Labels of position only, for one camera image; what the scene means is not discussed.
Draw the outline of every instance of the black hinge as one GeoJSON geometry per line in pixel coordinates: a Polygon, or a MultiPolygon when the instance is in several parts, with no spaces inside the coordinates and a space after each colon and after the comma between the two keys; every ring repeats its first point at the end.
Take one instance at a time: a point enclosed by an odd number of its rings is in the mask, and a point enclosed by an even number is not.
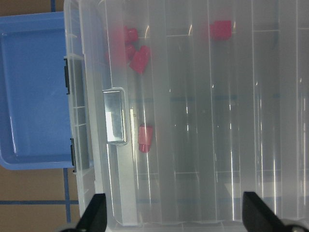
{"type": "Polygon", "coordinates": [[[75,160],[75,150],[74,150],[74,139],[70,138],[71,140],[71,159],[72,159],[72,166],[74,167],[73,172],[76,172],[76,160],[75,160]]]}
{"type": "Polygon", "coordinates": [[[70,94],[70,83],[69,83],[69,67],[68,67],[68,59],[64,59],[66,62],[66,65],[64,66],[64,79],[66,81],[66,88],[68,89],[67,94],[70,94]]]}

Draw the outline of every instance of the blue plastic bin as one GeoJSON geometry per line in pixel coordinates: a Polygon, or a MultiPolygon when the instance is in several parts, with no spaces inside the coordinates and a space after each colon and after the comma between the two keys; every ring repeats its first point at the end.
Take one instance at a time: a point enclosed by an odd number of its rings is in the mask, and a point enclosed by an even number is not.
{"type": "Polygon", "coordinates": [[[0,18],[0,164],[71,167],[63,13],[0,18]]]}

